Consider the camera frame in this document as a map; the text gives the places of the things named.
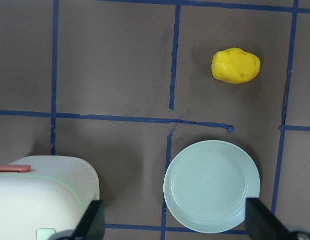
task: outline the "red lever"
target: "red lever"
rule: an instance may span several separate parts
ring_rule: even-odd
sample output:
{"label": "red lever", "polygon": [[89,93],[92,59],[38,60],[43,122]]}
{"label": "red lever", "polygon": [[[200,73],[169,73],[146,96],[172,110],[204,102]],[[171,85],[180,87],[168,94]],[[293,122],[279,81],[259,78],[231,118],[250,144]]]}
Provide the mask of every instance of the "red lever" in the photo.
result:
{"label": "red lever", "polygon": [[0,172],[19,172],[19,173],[27,173],[31,169],[31,165],[0,165]]}

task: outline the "green button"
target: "green button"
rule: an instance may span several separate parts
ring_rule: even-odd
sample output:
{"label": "green button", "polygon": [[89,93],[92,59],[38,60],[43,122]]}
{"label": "green button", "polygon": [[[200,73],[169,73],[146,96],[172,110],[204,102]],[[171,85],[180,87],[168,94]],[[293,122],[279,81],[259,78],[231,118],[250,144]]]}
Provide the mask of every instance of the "green button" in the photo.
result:
{"label": "green button", "polygon": [[55,233],[56,230],[54,228],[39,228],[37,229],[37,240],[48,240]]}

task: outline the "yellow object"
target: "yellow object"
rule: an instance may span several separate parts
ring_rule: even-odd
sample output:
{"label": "yellow object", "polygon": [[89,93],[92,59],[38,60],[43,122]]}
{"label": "yellow object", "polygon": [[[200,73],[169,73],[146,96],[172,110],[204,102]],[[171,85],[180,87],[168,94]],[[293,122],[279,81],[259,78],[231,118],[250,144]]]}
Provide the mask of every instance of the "yellow object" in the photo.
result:
{"label": "yellow object", "polygon": [[214,78],[229,84],[242,84],[255,78],[260,60],[254,54],[232,47],[218,51],[211,63]]}

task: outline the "white plate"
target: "white plate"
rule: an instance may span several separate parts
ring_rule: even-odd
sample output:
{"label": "white plate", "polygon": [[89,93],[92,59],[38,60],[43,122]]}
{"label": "white plate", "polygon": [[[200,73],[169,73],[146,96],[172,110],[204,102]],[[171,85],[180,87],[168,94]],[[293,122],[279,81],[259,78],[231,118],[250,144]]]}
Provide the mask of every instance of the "white plate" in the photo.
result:
{"label": "white plate", "polygon": [[241,148],[225,141],[197,142],[171,162],[164,197],[173,216],[201,233],[220,233],[245,218],[245,200],[257,198],[256,165]]}

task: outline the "plate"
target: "plate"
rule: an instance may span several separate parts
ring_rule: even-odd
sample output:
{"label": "plate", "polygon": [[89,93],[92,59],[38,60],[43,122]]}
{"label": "plate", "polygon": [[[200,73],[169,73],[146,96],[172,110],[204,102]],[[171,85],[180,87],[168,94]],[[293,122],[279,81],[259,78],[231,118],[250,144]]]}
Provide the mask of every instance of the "plate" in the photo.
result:
{"label": "plate", "polygon": [[164,179],[164,197],[172,215],[201,233],[220,233],[242,223],[246,198],[257,198],[259,191],[259,173],[251,157],[219,140],[185,148]]}

